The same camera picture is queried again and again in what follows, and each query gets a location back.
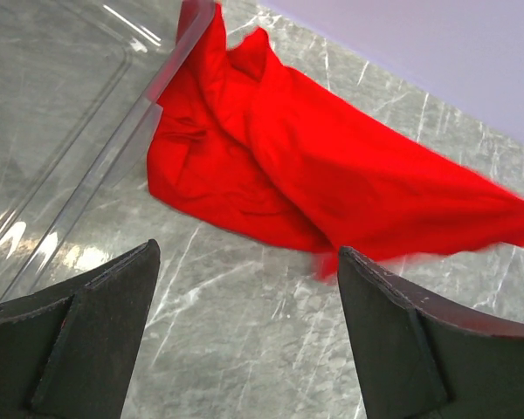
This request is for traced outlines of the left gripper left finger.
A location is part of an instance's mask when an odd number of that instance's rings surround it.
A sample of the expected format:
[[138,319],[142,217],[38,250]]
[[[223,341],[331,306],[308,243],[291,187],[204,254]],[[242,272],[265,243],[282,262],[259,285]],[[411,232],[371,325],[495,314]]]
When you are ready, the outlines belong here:
[[155,293],[150,239],[0,304],[0,418],[118,418]]

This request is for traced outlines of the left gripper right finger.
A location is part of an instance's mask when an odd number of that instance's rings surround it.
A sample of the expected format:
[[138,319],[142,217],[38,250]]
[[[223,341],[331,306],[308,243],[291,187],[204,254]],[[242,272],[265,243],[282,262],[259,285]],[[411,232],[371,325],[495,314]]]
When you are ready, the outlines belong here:
[[370,418],[524,418],[524,324],[339,253],[338,286]]

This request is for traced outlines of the red t shirt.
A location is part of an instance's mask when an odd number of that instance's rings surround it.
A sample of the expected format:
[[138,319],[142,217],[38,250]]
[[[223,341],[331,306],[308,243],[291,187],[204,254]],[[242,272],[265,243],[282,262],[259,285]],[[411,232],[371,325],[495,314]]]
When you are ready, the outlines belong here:
[[218,228],[375,261],[524,247],[524,199],[284,65],[265,30],[234,48],[217,12],[158,100],[152,196]]

